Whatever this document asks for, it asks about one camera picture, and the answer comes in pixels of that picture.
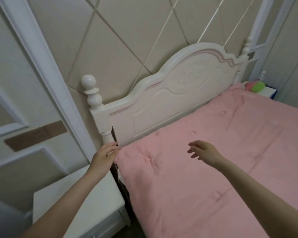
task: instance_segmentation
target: person's right arm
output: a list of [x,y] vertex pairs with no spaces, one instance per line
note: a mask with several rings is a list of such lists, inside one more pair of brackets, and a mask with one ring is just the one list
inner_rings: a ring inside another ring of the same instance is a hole
[[224,158],[209,143],[189,143],[188,153],[221,172],[254,214],[270,238],[298,237],[298,210]]

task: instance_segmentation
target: person's left hand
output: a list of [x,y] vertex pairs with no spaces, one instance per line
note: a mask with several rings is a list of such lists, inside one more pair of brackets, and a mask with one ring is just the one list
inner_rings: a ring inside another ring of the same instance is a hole
[[117,142],[104,144],[93,156],[88,173],[95,177],[103,178],[108,173],[111,165],[121,148],[116,146]]

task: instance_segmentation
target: nightstand leg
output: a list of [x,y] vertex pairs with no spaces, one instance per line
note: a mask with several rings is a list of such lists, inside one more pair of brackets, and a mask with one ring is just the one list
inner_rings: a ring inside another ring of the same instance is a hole
[[130,218],[129,218],[129,216],[128,216],[128,213],[127,213],[127,211],[126,211],[125,206],[119,208],[119,212],[120,212],[121,216],[123,217],[124,221],[126,222],[126,224],[127,224],[128,226],[130,226],[130,223],[131,223],[131,222],[130,222]]

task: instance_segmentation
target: pink cloth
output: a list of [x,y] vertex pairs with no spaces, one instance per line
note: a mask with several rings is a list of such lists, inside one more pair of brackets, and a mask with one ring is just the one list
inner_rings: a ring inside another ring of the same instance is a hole
[[298,109],[235,85],[120,151],[115,163],[147,237],[267,237],[225,177],[190,158],[194,140],[298,209]]

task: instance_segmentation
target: forearm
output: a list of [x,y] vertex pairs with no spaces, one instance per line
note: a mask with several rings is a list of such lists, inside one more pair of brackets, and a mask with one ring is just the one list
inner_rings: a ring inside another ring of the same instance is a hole
[[216,167],[270,237],[298,237],[298,211],[228,160]]
[[22,238],[63,237],[84,200],[101,179],[86,172]]

